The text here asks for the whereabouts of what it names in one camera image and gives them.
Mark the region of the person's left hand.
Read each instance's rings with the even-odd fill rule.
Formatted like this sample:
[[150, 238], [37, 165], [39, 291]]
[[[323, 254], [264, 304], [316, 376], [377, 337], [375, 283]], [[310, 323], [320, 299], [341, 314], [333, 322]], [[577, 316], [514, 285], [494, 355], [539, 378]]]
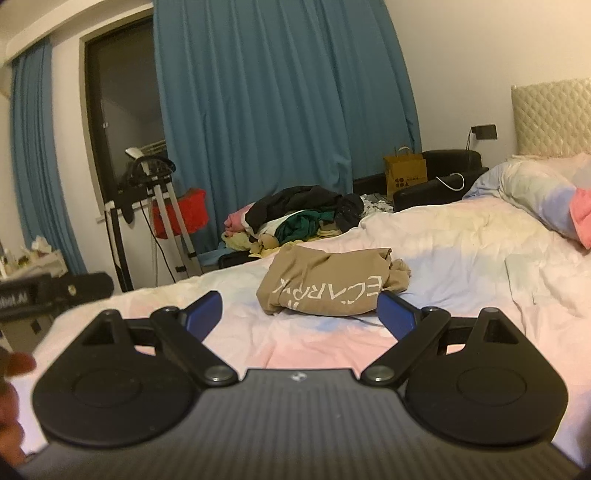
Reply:
[[35, 359], [28, 353], [1, 355], [1, 457], [12, 467], [22, 464], [26, 455], [21, 448], [24, 431], [18, 421], [18, 393], [8, 379], [28, 374], [35, 367]]

